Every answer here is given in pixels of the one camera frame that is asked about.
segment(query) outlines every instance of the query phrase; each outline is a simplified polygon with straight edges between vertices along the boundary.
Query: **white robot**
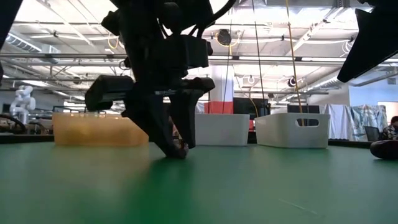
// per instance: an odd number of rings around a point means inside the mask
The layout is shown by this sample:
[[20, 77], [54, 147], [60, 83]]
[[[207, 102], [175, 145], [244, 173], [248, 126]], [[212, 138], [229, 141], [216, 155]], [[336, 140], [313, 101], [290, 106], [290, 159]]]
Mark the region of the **white robot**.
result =
[[20, 86], [15, 93], [15, 100], [11, 103], [11, 116], [18, 117], [23, 124], [28, 123], [29, 111], [36, 109], [36, 100], [30, 97], [33, 88], [31, 86]]

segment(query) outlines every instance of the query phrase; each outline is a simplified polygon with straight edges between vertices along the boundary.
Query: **orange plastic bin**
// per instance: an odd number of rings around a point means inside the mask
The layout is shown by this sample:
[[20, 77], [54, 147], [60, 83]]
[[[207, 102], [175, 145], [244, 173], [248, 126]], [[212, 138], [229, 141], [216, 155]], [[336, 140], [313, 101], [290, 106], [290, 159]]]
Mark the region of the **orange plastic bin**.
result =
[[62, 146], [142, 146], [148, 135], [128, 118], [113, 114], [54, 113], [55, 144]]

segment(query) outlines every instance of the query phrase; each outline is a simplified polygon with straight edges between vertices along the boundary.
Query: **white storage bin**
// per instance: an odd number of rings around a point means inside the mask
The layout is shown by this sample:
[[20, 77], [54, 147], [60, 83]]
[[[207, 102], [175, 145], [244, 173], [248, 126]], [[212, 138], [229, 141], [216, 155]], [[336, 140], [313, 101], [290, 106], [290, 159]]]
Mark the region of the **white storage bin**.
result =
[[246, 146], [248, 114], [196, 114], [197, 146]]
[[[319, 124], [301, 127], [301, 119], [315, 119]], [[308, 113], [280, 113], [256, 118], [257, 143], [272, 147], [326, 149], [329, 120], [328, 114]]]

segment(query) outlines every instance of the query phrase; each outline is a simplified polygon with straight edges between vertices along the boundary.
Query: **green tabletop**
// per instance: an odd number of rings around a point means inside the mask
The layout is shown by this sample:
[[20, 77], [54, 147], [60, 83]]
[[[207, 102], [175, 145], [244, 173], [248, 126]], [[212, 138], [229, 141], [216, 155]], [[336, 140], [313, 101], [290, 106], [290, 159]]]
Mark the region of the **green tabletop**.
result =
[[0, 145], [1, 224], [398, 223], [398, 163], [368, 150]]

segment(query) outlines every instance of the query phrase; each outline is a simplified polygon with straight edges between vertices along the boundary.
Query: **chair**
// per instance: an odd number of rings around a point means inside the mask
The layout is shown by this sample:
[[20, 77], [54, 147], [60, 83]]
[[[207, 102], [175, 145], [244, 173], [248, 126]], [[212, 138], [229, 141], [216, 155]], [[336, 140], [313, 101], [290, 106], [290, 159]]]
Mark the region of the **chair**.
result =
[[370, 126], [365, 126], [364, 128], [369, 142], [375, 142], [380, 140], [379, 128], [370, 127]]

